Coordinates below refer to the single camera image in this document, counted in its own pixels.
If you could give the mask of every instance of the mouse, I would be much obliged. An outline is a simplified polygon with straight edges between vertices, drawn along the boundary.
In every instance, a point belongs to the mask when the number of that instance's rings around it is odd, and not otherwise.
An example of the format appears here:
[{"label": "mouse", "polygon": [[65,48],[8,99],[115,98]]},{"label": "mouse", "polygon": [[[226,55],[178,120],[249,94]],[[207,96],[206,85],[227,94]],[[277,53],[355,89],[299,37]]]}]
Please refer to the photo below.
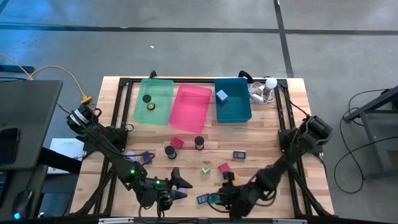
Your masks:
[{"label": "mouse", "polygon": [[17,220],[29,218],[32,199],[33,191],[24,190],[19,192],[12,204],[12,219]]}]

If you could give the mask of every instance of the red cube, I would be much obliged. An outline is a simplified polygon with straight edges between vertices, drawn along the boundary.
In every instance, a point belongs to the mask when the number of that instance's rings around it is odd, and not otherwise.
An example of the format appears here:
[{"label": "red cube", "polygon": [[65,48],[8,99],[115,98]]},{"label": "red cube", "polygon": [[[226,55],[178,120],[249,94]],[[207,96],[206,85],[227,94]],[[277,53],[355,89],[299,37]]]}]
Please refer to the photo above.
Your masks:
[{"label": "red cube", "polygon": [[181,149],[183,144],[184,144],[184,141],[177,137],[174,137],[171,142],[171,145],[175,146],[177,149]]},{"label": "red cube", "polygon": [[231,168],[229,167],[228,163],[223,163],[221,164],[218,169],[220,170],[221,173],[226,172],[226,171],[231,171]]}]

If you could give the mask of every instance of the plastic bin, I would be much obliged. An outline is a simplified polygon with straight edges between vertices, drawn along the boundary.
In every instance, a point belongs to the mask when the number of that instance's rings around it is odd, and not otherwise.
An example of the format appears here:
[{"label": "plastic bin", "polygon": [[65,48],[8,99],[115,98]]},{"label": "plastic bin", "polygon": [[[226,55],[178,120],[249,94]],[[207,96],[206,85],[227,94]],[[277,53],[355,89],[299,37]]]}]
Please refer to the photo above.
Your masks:
[{"label": "plastic bin", "polygon": [[221,102],[216,97],[217,122],[243,123],[251,119],[248,81],[245,78],[218,78],[216,93],[223,90],[228,98]]},{"label": "plastic bin", "polygon": [[[156,80],[146,78],[141,80],[136,108],[133,118],[141,123],[167,124],[172,107],[174,82],[172,80]],[[155,104],[154,110],[148,110],[142,97],[150,95]]]},{"label": "plastic bin", "polygon": [[177,129],[200,133],[206,121],[211,89],[181,84],[174,100],[169,124]]}]

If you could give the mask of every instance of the green cube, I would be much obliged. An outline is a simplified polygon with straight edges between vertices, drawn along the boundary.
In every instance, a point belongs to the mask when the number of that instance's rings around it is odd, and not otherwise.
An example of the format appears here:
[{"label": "green cube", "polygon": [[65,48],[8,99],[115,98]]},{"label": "green cube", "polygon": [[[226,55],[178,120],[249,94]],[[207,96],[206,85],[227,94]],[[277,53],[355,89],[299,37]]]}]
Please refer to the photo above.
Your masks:
[{"label": "green cube", "polygon": [[210,166],[205,166],[205,167],[202,169],[203,173],[205,173],[205,174],[209,173],[210,170],[211,170],[211,167],[210,167]]}]

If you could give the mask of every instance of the white light bulb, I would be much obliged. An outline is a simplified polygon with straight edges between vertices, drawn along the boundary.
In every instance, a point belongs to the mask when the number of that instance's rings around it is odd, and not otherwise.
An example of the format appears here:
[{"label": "white light bulb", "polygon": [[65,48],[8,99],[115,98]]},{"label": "white light bulb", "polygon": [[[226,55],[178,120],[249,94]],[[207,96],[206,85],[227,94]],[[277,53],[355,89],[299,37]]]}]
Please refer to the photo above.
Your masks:
[{"label": "white light bulb", "polygon": [[267,78],[266,90],[273,90],[278,85],[276,78]]}]

